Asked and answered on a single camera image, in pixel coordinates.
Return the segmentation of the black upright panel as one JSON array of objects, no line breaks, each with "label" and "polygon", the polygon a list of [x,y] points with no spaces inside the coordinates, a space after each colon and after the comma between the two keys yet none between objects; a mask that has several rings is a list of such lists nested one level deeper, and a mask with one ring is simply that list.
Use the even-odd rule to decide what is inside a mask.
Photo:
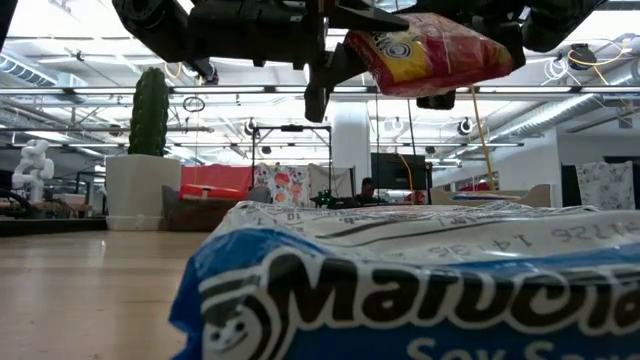
[{"label": "black upright panel", "polygon": [[574,165],[561,166],[561,192],[564,207],[582,204],[577,171]]}]

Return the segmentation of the light grey bin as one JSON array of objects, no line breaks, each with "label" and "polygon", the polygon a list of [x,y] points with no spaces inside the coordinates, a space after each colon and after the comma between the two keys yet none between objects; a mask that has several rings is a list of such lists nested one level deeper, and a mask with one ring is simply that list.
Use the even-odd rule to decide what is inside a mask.
[{"label": "light grey bin", "polygon": [[520,196],[520,200],[506,201],[529,207],[550,207],[551,206],[551,186],[548,184],[535,185],[530,190],[492,190],[492,191],[443,191],[441,189],[432,188],[430,190],[433,205],[447,206],[467,206],[477,207],[490,202],[496,201],[454,201],[452,197],[456,193],[495,193],[512,196]]}]

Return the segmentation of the blue Maruchan ramen packet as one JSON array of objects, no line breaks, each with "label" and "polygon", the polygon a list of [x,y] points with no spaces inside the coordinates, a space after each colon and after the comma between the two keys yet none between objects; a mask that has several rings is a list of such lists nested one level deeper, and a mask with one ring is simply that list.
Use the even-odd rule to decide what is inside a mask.
[{"label": "blue Maruchan ramen packet", "polygon": [[520,200],[520,196],[495,194],[495,193],[456,193],[452,200],[454,201],[516,201]]},{"label": "blue Maruchan ramen packet", "polygon": [[172,360],[640,360],[640,211],[242,202],[169,320]]}]

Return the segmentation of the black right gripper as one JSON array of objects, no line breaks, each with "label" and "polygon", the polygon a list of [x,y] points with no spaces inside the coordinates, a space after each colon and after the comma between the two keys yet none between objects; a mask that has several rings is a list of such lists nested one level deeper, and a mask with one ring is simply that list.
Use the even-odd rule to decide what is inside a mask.
[{"label": "black right gripper", "polygon": [[[548,52],[608,0],[416,0],[414,13],[435,13],[503,45],[512,69],[526,64],[523,47]],[[421,109],[451,110],[456,91],[416,99]]]}]

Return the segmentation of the white hexagonal planter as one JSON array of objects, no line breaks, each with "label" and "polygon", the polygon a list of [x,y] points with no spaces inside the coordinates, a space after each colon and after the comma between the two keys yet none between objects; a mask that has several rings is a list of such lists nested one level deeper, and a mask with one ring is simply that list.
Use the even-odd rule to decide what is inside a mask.
[{"label": "white hexagonal planter", "polygon": [[176,159],[124,155],[106,159],[107,227],[111,231],[156,231],[163,219],[162,187],[181,185]]}]

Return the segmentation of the long ceiling light bar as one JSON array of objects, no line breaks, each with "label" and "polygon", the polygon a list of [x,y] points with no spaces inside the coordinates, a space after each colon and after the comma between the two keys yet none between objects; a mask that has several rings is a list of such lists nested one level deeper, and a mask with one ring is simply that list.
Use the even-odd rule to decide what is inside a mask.
[{"label": "long ceiling light bar", "polygon": [[[640,86],[473,86],[480,94],[618,94],[640,93]],[[460,87],[455,90],[459,94],[470,94],[472,88]],[[302,94],[306,90],[303,86],[198,86],[198,87],[170,87],[170,94],[261,94],[283,93]],[[33,88],[0,88],[0,96],[23,95],[133,95],[134,87],[33,87]]]}]

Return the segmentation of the red Maruchan ramen packet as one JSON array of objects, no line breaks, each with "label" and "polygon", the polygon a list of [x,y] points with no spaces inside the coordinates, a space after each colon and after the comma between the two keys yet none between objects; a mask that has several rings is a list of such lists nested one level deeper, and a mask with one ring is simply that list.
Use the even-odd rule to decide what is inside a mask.
[{"label": "red Maruchan ramen packet", "polygon": [[401,18],[409,23],[404,31],[345,36],[384,95],[441,95],[513,71],[507,48],[472,29],[434,13]]}]

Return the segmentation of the green cactus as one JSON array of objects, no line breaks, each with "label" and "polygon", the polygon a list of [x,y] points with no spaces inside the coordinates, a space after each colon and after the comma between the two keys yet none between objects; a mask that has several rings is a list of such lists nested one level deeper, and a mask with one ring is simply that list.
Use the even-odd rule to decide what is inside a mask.
[{"label": "green cactus", "polygon": [[148,68],[136,83],[130,119],[128,153],[164,156],[169,87],[159,68]]}]

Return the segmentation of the white robot figure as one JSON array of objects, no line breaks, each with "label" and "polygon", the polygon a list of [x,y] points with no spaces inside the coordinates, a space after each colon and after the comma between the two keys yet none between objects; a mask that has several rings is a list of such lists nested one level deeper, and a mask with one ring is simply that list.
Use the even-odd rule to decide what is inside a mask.
[{"label": "white robot figure", "polygon": [[55,164],[46,155],[48,148],[46,140],[29,140],[21,149],[20,162],[12,174],[12,189],[27,194],[31,204],[43,200],[44,181],[54,175]]}]

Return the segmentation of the black monitor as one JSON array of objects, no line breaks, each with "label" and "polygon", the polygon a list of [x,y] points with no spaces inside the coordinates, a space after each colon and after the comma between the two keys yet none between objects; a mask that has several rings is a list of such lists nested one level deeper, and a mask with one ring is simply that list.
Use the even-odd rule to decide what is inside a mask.
[{"label": "black monitor", "polygon": [[427,189],[427,162],[423,155],[372,153],[371,175],[377,189]]}]

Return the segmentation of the black aluminium table frame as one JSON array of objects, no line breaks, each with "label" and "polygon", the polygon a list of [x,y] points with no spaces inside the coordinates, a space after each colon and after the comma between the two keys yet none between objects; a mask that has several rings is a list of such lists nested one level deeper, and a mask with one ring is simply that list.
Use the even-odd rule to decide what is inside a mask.
[{"label": "black aluminium table frame", "polygon": [[0,238],[56,234],[69,232],[104,231],[105,219],[15,219],[0,221]]}]

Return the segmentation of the white building column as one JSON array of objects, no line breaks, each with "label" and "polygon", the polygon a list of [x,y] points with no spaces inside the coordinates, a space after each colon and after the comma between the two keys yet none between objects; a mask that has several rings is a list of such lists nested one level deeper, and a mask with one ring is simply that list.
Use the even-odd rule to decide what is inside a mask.
[{"label": "white building column", "polygon": [[362,180],[370,174],[370,121],[364,102],[333,104],[332,152],[337,168],[351,168],[353,190],[361,191]]}]

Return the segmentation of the white patterned cloth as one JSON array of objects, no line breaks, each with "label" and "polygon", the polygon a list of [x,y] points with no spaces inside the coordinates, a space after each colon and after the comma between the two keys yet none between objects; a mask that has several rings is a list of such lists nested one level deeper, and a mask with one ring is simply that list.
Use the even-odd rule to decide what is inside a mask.
[{"label": "white patterned cloth", "polygon": [[600,161],[576,165],[575,168],[583,205],[602,210],[636,209],[631,161]]}]

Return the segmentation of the black frame rig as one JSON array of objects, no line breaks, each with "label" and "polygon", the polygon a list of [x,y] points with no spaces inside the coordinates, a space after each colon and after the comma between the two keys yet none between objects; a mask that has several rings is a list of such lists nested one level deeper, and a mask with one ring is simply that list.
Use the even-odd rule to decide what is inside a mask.
[{"label": "black frame rig", "polygon": [[[255,187],[254,185],[254,168],[255,164],[255,147],[257,140],[264,140],[273,130],[279,130],[280,132],[303,132],[304,130],[310,130],[315,132],[316,130],[326,130],[331,132],[330,126],[320,126],[320,127],[311,127],[311,126],[303,126],[303,125],[282,125],[279,127],[276,126],[267,126],[260,127],[255,125],[254,135],[251,136],[252,140],[252,166],[251,166],[251,186],[249,190]],[[280,159],[280,161],[276,162],[275,165],[283,165],[283,166],[305,166],[309,169],[310,162],[308,160],[299,160],[299,159]]]}]

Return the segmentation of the person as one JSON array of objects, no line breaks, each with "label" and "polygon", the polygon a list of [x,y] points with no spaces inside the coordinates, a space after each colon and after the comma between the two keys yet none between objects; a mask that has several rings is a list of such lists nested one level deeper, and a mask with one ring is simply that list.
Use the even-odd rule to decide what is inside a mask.
[{"label": "person", "polygon": [[362,179],[361,191],[354,197],[354,199],[355,202],[361,206],[386,203],[386,200],[375,195],[375,186],[371,177],[365,177]]}]

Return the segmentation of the dark grey bin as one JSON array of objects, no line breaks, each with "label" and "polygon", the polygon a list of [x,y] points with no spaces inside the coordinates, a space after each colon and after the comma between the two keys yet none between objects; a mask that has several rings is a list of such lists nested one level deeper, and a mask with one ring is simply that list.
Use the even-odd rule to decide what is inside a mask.
[{"label": "dark grey bin", "polygon": [[186,196],[181,198],[178,190],[163,185],[161,228],[173,232],[211,232],[226,216],[227,212],[243,201],[272,203],[272,192],[268,187],[258,186],[239,199],[229,197]]}]

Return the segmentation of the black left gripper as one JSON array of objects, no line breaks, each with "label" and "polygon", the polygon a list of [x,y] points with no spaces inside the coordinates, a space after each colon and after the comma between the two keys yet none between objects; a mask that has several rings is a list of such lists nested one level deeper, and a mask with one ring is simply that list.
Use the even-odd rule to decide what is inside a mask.
[{"label": "black left gripper", "polygon": [[[333,1],[330,28],[373,32],[409,28],[404,18],[364,0]],[[368,71],[357,52],[343,43],[326,55],[318,0],[201,0],[188,16],[188,33],[196,55],[249,60],[255,67],[279,62],[307,69],[305,118],[314,123],[324,119],[328,89]],[[323,68],[325,88],[320,85]]]}]

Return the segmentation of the colourful floral cloth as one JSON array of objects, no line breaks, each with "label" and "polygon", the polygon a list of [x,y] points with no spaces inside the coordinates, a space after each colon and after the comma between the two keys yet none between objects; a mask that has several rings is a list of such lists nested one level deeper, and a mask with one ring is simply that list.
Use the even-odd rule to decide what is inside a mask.
[{"label": "colourful floral cloth", "polygon": [[311,182],[309,169],[305,166],[258,164],[254,168],[254,185],[267,187],[276,205],[310,205]]}]

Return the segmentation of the orange Maruchan ramen packet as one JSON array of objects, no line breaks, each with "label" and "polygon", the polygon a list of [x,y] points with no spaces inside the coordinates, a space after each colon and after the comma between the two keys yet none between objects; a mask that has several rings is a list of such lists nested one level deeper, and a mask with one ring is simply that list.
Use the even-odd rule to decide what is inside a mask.
[{"label": "orange Maruchan ramen packet", "polygon": [[247,198],[246,191],[216,186],[185,184],[179,190],[180,199],[222,199],[242,201]]}]

